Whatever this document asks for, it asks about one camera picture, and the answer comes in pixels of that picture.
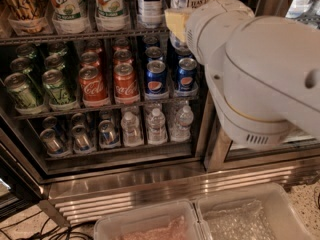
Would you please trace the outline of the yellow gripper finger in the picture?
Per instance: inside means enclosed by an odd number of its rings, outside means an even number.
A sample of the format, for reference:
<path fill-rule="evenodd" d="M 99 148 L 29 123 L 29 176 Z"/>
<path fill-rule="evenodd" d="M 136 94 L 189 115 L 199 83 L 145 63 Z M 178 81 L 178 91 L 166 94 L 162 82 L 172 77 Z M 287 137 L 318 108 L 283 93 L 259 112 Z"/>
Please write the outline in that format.
<path fill-rule="evenodd" d="M 182 42 L 187 41 L 189 19 L 192 8 L 169 8 L 165 10 L 167 28 Z"/>

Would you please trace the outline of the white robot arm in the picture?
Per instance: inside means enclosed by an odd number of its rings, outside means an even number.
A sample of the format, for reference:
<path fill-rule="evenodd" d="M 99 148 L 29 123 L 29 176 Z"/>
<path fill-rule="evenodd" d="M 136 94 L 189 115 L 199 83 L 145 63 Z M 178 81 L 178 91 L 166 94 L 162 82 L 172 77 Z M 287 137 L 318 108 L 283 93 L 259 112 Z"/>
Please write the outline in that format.
<path fill-rule="evenodd" d="M 168 29 L 205 68 L 218 118 L 236 143 L 265 150 L 293 127 L 320 138 L 320 32 L 238 0 L 169 8 Z"/>

